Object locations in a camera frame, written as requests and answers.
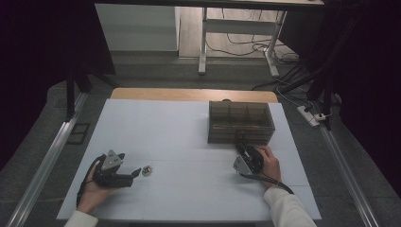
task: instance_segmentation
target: white table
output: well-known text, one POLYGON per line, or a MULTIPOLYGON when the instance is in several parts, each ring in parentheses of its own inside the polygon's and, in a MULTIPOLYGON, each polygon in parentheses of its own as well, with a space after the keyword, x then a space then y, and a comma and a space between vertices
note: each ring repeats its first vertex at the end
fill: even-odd
MULTIPOLYGON (((276 132, 270 147, 282 180, 313 219, 320 213, 281 104, 270 103, 276 132)), ((119 221, 256 222, 270 220, 266 188, 235 173, 233 145, 207 144, 207 101, 108 99, 58 218, 70 218, 90 163, 113 149, 126 153, 119 173, 150 165, 132 187, 122 188, 94 215, 119 221)))

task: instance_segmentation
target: power strip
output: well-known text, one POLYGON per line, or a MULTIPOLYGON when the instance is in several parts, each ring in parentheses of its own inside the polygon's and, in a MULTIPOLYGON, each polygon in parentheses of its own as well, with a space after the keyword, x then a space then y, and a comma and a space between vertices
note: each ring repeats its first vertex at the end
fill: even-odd
POLYGON ((310 112, 305 112, 305 106, 300 106, 297 108, 298 112, 304 117, 304 119, 309 123, 311 127, 316 127, 320 125, 319 122, 316 121, 315 116, 310 112))

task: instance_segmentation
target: human hand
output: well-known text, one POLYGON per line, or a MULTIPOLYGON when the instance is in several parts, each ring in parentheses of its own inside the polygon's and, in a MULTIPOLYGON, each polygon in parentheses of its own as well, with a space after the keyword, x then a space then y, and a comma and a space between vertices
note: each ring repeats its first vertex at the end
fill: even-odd
POLYGON ((77 210, 85 214, 90 215, 95 208, 97 208, 102 202, 106 200, 110 193, 116 188, 105 188, 97 185, 93 182, 96 166, 91 169, 88 178, 86 179, 85 189, 80 198, 77 210))
MULTIPOLYGON (((257 151, 263 157, 263 168, 260 173, 261 177, 270 177, 274 180, 281 182, 281 171, 280 163, 276 157, 274 157, 273 152, 268 146, 256 148, 257 151)), ((264 182, 265 186, 268 188, 273 185, 273 183, 264 182)))

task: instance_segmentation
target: wall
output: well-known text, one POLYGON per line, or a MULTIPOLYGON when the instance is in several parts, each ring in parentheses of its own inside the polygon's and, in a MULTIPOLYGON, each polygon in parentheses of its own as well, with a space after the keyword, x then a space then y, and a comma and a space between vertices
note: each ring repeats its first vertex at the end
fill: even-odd
POLYGON ((179 8, 96 4, 111 51, 177 51, 179 8))

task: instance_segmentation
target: white sleeve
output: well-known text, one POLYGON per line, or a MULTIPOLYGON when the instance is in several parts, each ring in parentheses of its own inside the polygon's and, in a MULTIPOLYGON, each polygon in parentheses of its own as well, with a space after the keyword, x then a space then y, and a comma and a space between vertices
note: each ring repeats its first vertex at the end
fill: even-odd
POLYGON ((264 198, 270 206, 270 216, 274 226, 316 226, 298 197, 286 190, 271 186, 264 198))
POLYGON ((76 210, 64 227, 95 227, 96 225, 97 218, 76 210))

